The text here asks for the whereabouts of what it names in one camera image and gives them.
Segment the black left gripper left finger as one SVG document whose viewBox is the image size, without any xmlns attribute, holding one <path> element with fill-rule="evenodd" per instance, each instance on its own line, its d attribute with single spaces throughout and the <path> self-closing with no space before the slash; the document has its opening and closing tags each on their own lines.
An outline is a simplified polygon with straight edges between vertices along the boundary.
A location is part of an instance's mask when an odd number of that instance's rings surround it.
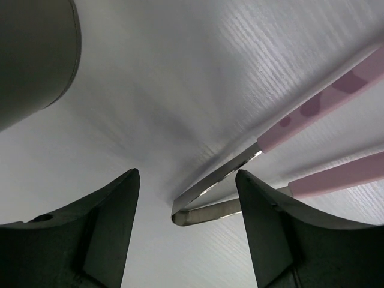
<svg viewBox="0 0 384 288">
<path fill-rule="evenodd" d="M 1 226 L 2 287 L 120 287 L 139 198 L 130 169 L 28 222 Z"/>
</svg>

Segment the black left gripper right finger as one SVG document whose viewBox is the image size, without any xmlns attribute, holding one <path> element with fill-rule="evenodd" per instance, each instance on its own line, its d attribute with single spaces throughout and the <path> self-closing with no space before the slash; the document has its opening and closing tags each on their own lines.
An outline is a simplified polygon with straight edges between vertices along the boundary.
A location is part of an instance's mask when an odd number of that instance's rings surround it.
<svg viewBox="0 0 384 288">
<path fill-rule="evenodd" d="M 240 170 L 235 178 L 259 287 L 382 287 L 383 227 L 337 217 Z"/>
</svg>

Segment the pink handled metal tongs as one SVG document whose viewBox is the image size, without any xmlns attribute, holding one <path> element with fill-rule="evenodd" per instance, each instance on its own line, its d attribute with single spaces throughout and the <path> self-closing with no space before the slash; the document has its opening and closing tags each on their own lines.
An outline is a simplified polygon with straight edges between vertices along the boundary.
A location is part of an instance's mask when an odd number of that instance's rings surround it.
<svg viewBox="0 0 384 288">
<path fill-rule="evenodd" d="M 381 78 L 383 78 L 383 46 L 379 46 L 360 63 L 279 120 L 259 136 L 256 143 L 176 198 L 172 206 L 172 222 L 177 226 L 184 227 L 241 213 L 238 199 L 192 210 L 187 210 L 186 206 L 252 159 L 271 151 L 321 117 L 346 104 Z"/>
</svg>

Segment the grey cylindrical lunch box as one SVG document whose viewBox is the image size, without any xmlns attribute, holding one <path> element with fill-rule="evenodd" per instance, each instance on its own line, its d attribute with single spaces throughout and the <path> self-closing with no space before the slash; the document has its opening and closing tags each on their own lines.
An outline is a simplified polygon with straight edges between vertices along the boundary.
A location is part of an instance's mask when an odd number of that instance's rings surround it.
<svg viewBox="0 0 384 288">
<path fill-rule="evenodd" d="M 1 130 L 58 101 L 81 51 L 74 1 L 1 1 Z"/>
</svg>

